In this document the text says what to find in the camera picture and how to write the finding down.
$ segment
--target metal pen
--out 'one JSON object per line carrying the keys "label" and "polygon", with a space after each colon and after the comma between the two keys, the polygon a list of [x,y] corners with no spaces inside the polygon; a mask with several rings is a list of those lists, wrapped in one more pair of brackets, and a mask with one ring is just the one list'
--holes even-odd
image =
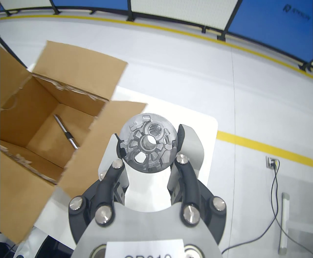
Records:
{"label": "metal pen", "polygon": [[59,126],[61,127],[62,131],[64,132],[66,138],[69,140],[69,142],[72,144],[72,146],[75,149],[78,149],[78,144],[76,143],[74,137],[71,135],[71,133],[66,129],[65,125],[63,124],[61,118],[58,115],[53,115]]}

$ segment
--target open cardboard box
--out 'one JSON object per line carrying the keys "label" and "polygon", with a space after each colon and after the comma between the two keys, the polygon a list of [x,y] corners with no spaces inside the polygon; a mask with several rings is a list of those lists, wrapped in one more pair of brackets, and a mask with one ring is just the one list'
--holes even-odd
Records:
{"label": "open cardboard box", "polygon": [[47,42],[33,73],[2,48],[0,62],[0,231],[19,243],[55,185],[74,197],[98,179],[111,135],[145,104],[109,101],[127,63],[95,51]]}

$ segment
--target logo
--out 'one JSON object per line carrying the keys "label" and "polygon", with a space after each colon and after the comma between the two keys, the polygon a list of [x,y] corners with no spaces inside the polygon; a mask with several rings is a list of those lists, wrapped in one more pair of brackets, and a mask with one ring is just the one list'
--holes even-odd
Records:
{"label": "logo", "polygon": [[290,4],[285,5],[283,8],[283,11],[286,13],[288,13],[290,11],[290,13],[298,15],[299,17],[301,17],[302,19],[305,19],[307,21],[311,19],[311,17],[308,14],[301,12],[297,8],[292,8],[292,6]]}

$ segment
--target white table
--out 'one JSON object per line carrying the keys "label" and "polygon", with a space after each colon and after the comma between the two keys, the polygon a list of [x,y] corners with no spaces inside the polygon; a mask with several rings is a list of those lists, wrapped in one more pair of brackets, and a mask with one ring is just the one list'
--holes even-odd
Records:
{"label": "white table", "polygon": [[[192,127],[204,148],[204,161],[198,179],[207,185],[218,130],[215,118],[121,87],[116,88],[112,100],[147,103],[144,113],[155,113],[165,117],[176,130],[179,124]],[[166,187],[170,175],[169,168],[155,174],[140,173],[129,166],[126,169],[130,183],[125,195],[126,207],[152,212],[166,209],[171,205]],[[76,244],[68,221],[69,201],[70,198],[61,189],[56,189],[34,226],[62,244],[75,249]]]}

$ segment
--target yellow floor line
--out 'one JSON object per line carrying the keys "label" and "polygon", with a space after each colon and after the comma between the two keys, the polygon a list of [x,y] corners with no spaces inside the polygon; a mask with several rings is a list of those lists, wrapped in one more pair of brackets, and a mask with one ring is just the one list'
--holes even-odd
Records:
{"label": "yellow floor line", "polygon": [[158,30],[163,30],[163,31],[168,31],[168,32],[172,32],[172,33],[176,33],[176,34],[181,34],[181,35],[186,35],[186,36],[190,36],[190,37],[194,37],[194,38],[199,38],[199,39],[203,39],[206,41],[211,41],[217,44],[221,44],[224,46],[228,46],[231,48],[235,48],[262,58],[265,58],[267,60],[270,60],[272,62],[275,62],[277,64],[280,64],[282,66],[285,66],[291,70],[296,71],[297,73],[301,73],[307,77],[313,78],[313,74],[309,74],[306,73],[305,71],[300,70],[298,67],[296,66],[292,66],[290,64],[287,64],[285,62],[282,62],[278,59],[275,59],[273,57],[267,56],[265,54],[261,54],[259,52],[244,48],[244,47],[240,47],[237,46],[235,44],[231,44],[231,43],[227,43],[221,40],[217,40],[217,39],[213,39],[213,38],[208,38],[202,35],[197,35],[197,34],[193,34],[193,33],[189,33],[189,32],[185,32],[185,31],[180,31],[180,30],[176,30],[176,29],[171,29],[171,28],[166,28],[166,27],[162,27],[162,26],[157,26],[157,25],[150,25],[150,24],[144,24],[144,23],[137,23],[137,22],[128,22],[128,21],[120,21],[120,20],[114,20],[114,19],[106,19],[106,18],[99,18],[99,17],[88,17],[88,16],[72,16],[72,15],[23,15],[23,16],[10,16],[10,17],[2,17],[0,18],[0,20],[7,20],[7,19],[20,19],[20,18],[71,18],[71,19],[81,19],[81,20],[94,20],[94,21],[104,21],[104,22],[111,22],[111,23],[120,23],[120,24],[127,24],[127,25],[132,25],[132,26],[138,26],[138,27],[145,27],[145,28],[151,28],[151,29],[158,29]]}
{"label": "yellow floor line", "polygon": [[[158,30],[163,30],[163,31],[168,31],[168,32],[173,32],[176,34],[181,34],[181,35],[186,35],[186,36],[191,36],[194,38],[199,38],[199,39],[203,39],[206,41],[210,41],[210,42],[214,42],[217,44],[221,44],[221,45],[225,45],[225,46],[229,46],[235,49],[239,49],[245,52],[248,52],[250,54],[254,54],[256,56],[260,56],[263,57],[265,59],[268,59],[270,61],[273,61],[275,63],[278,63],[280,65],[283,65],[285,67],[288,67],[298,73],[301,73],[307,77],[311,77],[313,78],[312,74],[308,74],[302,70],[299,70],[297,67],[293,67],[292,65],[289,65],[287,63],[284,63],[280,60],[277,60],[275,58],[269,57],[267,55],[258,53],[256,51],[244,48],[244,47],[240,47],[240,46],[236,46],[234,44],[231,43],[227,43],[227,42],[223,42],[217,39],[212,39],[212,38],[208,38],[202,35],[197,35],[197,34],[193,34],[193,33],[189,33],[189,32],[185,32],[185,31],[180,31],[180,30],[176,30],[176,29],[171,29],[171,28],[166,28],[166,27],[161,27],[161,26],[156,26],[156,25],[150,25],[150,24],[144,24],[144,23],[136,23],[136,22],[128,22],[128,21],[120,21],[120,20],[114,20],[114,19],[106,19],[106,18],[99,18],[99,17],[85,17],[85,16],[69,16],[69,15],[25,15],[25,16],[10,16],[10,17],[2,17],[0,18],[0,20],[7,20],[7,19],[19,19],[19,18],[71,18],[71,19],[82,19],[82,20],[94,20],[94,21],[104,21],[104,22],[111,22],[111,23],[120,23],[120,24],[127,24],[127,25],[132,25],[132,26],[139,26],[139,27],[145,27],[145,28],[151,28],[151,29],[158,29]],[[225,142],[229,142],[229,143],[233,143],[233,144],[237,144],[240,146],[244,146],[250,149],[254,149],[254,150],[258,150],[258,151],[262,151],[265,153],[268,153],[270,155],[274,155],[274,156],[278,156],[278,157],[282,157],[284,159],[288,159],[291,161],[295,161],[298,162],[300,164],[304,164],[310,167],[313,167],[313,159],[287,151],[287,150],[283,150],[271,145],[267,145],[261,142],[257,142],[257,141],[253,141],[250,140],[248,138],[244,138],[244,137],[240,137],[240,136],[236,136],[234,134],[229,134],[226,132],[222,132],[222,131],[218,131],[217,133],[217,139],[221,140],[221,141],[225,141]]]}
{"label": "yellow floor line", "polygon": [[262,151],[262,152],[268,153],[270,155],[274,155],[274,156],[288,159],[288,160],[291,160],[294,162],[298,162],[298,163],[303,164],[303,165],[313,167],[313,159],[311,159],[311,158],[293,153],[291,151],[280,149],[280,148],[277,148],[277,147],[274,147],[274,146],[271,146],[271,145],[268,145],[265,143],[253,141],[253,140],[250,140],[248,138],[244,138],[244,137],[236,136],[233,134],[218,131],[216,139],[221,140],[221,141],[225,141],[225,142],[229,142],[229,143],[233,143],[233,144],[237,144],[240,146],[244,146],[244,147],[247,147],[250,149]]}

